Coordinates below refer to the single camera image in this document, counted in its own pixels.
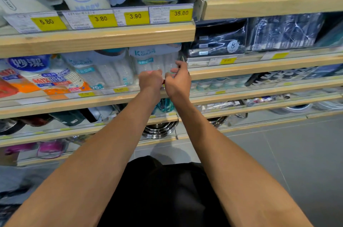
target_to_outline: yellow price label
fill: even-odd
[[[114,14],[88,15],[93,27],[117,27],[117,20]]]
[[[148,11],[126,12],[124,17],[128,26],[150,24]]]
[[[223,90],[223,91],[217,91],[217,92],[215,92],[215,94],[224,94],[226,91],[225,90]]]
[[[79,93],[78,94],[80,97],[91,97],[91,96],[95,96],[94,92],[88,92],[88,93]]]
[[[123,93],[125,91],[129,91],[128,87],[121,87],[121,88],[115,88],[113,89],[115,93]]]
[[[288,54],[289,54],[289,52],[277,53],[277,54],[273,55],[272,59],[282,59],[282,58],[285,58]]]
[[[31,20],[41,31],[66,30],[66,25],[59,16],[32,17]]]
[[[176,9],[170,10],[169,12],[169,22],[185,22],[192,20],[193,9]]]
[[[235,62],[235,60],[237,59],[237,57],[233,57],[233,58],[224,58],[220,61],[219,64],[233,64]]]

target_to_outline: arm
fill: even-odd
[[[97,225],[161,98],[161,71],[143,72],[139,79],[140,93],[57,168],[6,227]]]
[[[166,91],[202,162],[222,207],[235,227],[311,227],[286,190],[248,153],[218,131],[189,101],[185,62],[166,75]]]

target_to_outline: floor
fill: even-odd
[[[343,115],[232,132],[228,137],[250,153],[284,186],[315,227],[341,227],[342,125]],[[199,162],[189,139],[137,147],[131,159],[146,155],[157,158],[163,164]],[[15,186],[17,178],[33,179],[37,186],[57,166],[58,163],[50,167],[36,166],[15,171],[0,167],[0,191]],[[24,200],[27,196],[22,195],[20,199]],[[13,202],[3,200],[1,203]]]

